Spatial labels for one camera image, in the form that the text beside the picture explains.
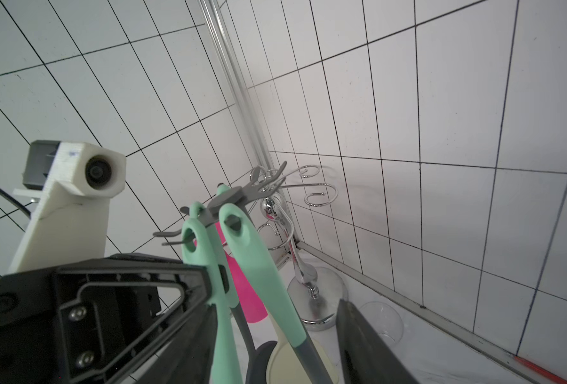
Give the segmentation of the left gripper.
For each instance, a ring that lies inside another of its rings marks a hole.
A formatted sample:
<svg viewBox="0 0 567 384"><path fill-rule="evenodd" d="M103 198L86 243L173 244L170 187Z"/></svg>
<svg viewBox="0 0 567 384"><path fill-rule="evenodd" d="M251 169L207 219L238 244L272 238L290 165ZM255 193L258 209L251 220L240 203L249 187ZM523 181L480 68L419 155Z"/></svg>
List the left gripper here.
<svg viewBox="0 0 567 384"><path fill-rule="evenodd" d="M117 254L0 277L0 383L209 383L205 267Z"/></svg>

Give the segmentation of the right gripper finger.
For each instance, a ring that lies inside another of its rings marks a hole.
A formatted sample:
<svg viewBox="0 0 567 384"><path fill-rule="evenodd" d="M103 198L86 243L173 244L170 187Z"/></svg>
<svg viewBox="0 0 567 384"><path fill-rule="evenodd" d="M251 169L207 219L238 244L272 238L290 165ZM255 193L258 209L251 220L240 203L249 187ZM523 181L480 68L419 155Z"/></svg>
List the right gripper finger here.
<svg viewBox="0 0 567 384"><path fill-rule="evenodd" d="M336 331L344 382L417 382L352 302L339 301Z"/></svg>

